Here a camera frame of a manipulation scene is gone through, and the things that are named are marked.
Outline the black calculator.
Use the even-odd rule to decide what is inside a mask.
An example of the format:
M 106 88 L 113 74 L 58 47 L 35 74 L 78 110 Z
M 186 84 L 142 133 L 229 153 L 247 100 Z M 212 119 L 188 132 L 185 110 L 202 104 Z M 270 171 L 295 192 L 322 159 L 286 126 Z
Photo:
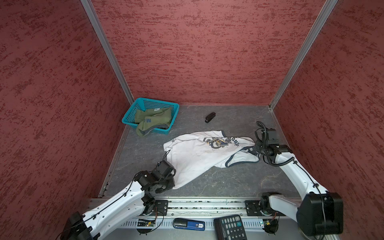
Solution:
M 214 219 L 214 229 L 217 240 L 247 240 L 240 215 Z

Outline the teal plastic laundry basket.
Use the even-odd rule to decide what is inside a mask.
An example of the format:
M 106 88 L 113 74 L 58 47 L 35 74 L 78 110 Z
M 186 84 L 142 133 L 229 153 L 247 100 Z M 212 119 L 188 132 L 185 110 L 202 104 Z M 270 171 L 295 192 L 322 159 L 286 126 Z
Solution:
M 151 132 L 157 133 L 157 134 L 163 134 L 167 135 L 172 129 L 173 124 L 175 123 L 176 117 L 178 115 L 180 105 L 177 103 L 167 102 L 167 101 L 160 101 L 160 100 L 154 100 L 154 99 L 148 99 L 148 98 L 138 98 L 136 99 L 133 104 L 129 107 L 129 109 L 126 111 L 122 118 L 122 123 L 125 125 L 128 125 L 136 130 L 137 124 L 135 124 L 135 115 L 137 110 L 145 111 L 147 109 L 156 109 L 156 108 L 171 108 L 172 109 L 172 122 L 168 129 L 154 129 Z

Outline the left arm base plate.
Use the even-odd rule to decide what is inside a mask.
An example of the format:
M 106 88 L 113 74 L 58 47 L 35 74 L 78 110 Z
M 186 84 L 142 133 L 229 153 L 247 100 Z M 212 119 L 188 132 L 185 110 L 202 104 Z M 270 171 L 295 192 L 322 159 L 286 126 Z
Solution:
M 164 216 L 166 216 L 168 212 L 168 206 L 169 206 L 168 200 L 155 200 L 155 205 L 154 205 L 154 211 L 156 212 L 155 214 L 159 215 L 159 213 L 162 213 Z

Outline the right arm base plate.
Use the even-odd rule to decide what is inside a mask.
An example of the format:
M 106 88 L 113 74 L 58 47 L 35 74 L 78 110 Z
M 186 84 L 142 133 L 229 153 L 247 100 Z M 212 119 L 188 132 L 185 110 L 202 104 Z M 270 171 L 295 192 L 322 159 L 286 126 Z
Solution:
M 263 216 L 260 207 L 260 200 L 246 200 L 245 209 L 248 217 L 260 217 Z

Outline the grey metal corner post left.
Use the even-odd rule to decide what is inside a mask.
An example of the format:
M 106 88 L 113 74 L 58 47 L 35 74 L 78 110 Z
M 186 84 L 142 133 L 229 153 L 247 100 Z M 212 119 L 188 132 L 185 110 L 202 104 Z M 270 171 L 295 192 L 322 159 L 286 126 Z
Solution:
M 105 31 L 103 30 L 102 24 L 97 16 L 96 10 L 93 6 L 92 1 L 90 0 L 81 0 L 81 4 L 83 8 L 85 9 L 85 12 L 91 22 L 91 25 L 105 51 L 105 54 L 115 72 L 115 75 L 121 85 L 121 88 L 129 101 L 130 104 L 132 104 L 135 100 L 133 97 L 133 94 L 128 86 L 128 83 L 126 81 L 126 78 L 123 74 L 123 71 L 118 63 L 118 60 L 113 52 L 113 49 L 108 41 L 108 38 L 105 34 Z

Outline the grey metal corner post right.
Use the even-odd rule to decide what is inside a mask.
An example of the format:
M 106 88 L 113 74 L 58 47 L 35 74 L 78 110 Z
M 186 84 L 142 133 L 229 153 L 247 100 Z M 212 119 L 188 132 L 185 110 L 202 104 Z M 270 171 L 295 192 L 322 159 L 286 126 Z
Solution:
M 307 34 L 300 50 L 298 51 L 293 63 L 291 64 L 287 74 L 285 75 L 278 91 L 276 92 L 271 103 L 269 104 L 269 109 L 271 112 L 274 111 L 280 98 L 283 96 L 286 88 L 290 84 L 296 71 L 299 69 L 301 63 L 303 62 L 308 51 L 310 50 L 311 46 L 315 42 L 317 36 L 319 35 L 320 31 L 322 30 L 324 24 L 326 23 L 327 19 L 329 18 L 330 14 L 332 13 L 332 11 L 335 8 L 335 6 L 337 5 L 337 3 L 338 3 L 338 0 L 326 0 L 325 1 L 324 5 L 322 6 L 317 18 L 315 19 L 309 33 Z

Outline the green tank top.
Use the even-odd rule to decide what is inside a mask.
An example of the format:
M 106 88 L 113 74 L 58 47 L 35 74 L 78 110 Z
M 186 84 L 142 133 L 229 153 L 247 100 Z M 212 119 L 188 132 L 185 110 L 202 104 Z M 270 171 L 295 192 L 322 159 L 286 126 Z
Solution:
M 135 124 L 137 124 L 136 133 L 144 137 L 154 129 L 168 129 L 172 122 L 171 108 L 147 109 L 145 111 L 137 110 L 135 115 Z

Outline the white tank top navy trim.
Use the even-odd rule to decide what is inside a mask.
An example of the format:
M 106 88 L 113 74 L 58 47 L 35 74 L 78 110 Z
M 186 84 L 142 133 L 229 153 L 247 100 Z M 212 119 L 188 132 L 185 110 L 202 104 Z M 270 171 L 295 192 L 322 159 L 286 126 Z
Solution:
M 209 169 L 257 163 L 260 154 L 249 137 L 229 137 L 223 131 L 195 132 L 178 136 L 163 148 L 176 169 L 174 189 L 190 183 Z

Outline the left small circuit board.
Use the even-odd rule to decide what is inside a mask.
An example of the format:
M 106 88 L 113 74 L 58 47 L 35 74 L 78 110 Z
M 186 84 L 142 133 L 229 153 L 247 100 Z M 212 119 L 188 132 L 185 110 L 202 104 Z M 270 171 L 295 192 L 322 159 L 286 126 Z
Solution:
M 138 219 L 137 227 L 154 228 L 156 226 L 155 220 Z

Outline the small black stapler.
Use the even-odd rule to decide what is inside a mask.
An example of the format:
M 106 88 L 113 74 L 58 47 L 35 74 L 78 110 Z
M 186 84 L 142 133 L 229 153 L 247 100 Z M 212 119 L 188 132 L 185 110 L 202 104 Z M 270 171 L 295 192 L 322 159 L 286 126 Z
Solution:
M 209 123 L 213 118 L 215 118 L 215 116 L 216 116 L 215 112 L 208 114 L 205 118 L 205 123 Z

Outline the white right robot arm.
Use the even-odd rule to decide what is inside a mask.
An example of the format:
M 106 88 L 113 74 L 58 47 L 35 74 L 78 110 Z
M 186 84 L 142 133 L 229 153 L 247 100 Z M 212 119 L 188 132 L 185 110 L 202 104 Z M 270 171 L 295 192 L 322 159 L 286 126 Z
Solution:
M 344 203 L 337 193 L 329 192 L 302 166 L 287 145 L 281 145 L 274 129 L 262 122 L 255 131 L 256 152 L 272 167 L 281 168 L 300 194 L 295 202 L 279 193 L 263 193 L 260 210 L 265 216 L 281 213 L 297 222 L 307 237 L 322 240 L 327 235 L 339 235 L 344 230 Z

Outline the grey metal corner post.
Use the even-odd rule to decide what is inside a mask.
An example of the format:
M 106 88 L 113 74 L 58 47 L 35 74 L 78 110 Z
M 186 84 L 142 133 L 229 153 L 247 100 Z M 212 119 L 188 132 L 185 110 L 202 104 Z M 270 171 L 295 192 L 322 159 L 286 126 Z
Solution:
M 85 12 L 91 22 L 91 25 L 105 51 L 105 54 L 115 72 L 115 75 L 121 85 L 121 88 L 129 101 L 130 104 L 132 104 L 135 100 L 133 97 L 133 94 L 128 86 L 128 83 L 126 81 L 126 78 L 123 74 L 123 71 L 118 63 L 118 60 L 113 52 L 113 49 L 108 41 L 108 38 L 105 34 L 105 31 L 103 30 L 102 24 L 97 16 L 96 10 L 93 6 L 92 1 L 90 0 L 81 0 L 81 4 L 83 8 L 85 9 Z
M 332 11 L 335 8 L 335 6 L 337 5 L 337 3 L 338 3 L 338 0 L 326 0 L 325 1 L 324 5 L 322 6 L 317 18 L 315 19 L 309 33 L 307 34 L 300 50 L 298 51 L 293 63 L 291 64 L 287 74 L 285 75 L 278 91 L 276 92 L 271 103 L 269 104 L 269 109 L 271 112 L 274 111 L 280 98 L 283 96 L 286 88 L 290 84 L 296 71 L 299 69 L 301 63 L 303 62 L 308 51 L 310 50 L 311 46 L 315 42 L 317 36 L 319 35 L 320 31 L 322 30 L 324 24 L 326 23 L 327 19 L 329 18 L 330 14 L 332 13 Z

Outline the aluminium rail frame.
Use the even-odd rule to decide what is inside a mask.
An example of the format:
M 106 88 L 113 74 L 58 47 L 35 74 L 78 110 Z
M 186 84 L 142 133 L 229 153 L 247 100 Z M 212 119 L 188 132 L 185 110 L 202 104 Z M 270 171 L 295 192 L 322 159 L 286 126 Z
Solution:
M 299 198 L 289 198 L 295 202 L 300 201 Z M 168 200 L 168 212 L 164 217 L 168 218 L 213 218 L 220 216 L 227 216 L 229 214 L 235 214 L 240 216 L 245 216 L 247 218 L 267 218 L 268 216 L 260 217 L 248 217 L 245 209 L 246 200 L 261 200 L 250 199 L 250 198 L 184 198 L 184 197 L 174 197 L 174 198 L 159 198 L 158 200 Z

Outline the blue black handheld device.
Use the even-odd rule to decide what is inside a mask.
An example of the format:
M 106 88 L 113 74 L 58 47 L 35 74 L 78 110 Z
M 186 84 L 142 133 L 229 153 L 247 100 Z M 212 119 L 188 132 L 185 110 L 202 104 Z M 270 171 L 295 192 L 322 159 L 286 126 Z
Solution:
M 204 221 L 176 218 L 173 220 L 173 227 L 180 230 L 204 231 L 206 224 Z

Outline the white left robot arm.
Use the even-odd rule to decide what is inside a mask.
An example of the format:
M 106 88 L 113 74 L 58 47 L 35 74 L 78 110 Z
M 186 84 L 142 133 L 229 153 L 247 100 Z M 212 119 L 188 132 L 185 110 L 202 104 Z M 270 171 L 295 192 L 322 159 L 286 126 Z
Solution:
M 176 169 L 166 160 L 152 171 L 140 171 L 131 183 L 98 207 L 67 220 L 58 240 L 102 240 L 125 221 L 155 208 L 155 195 L 175 186 Z

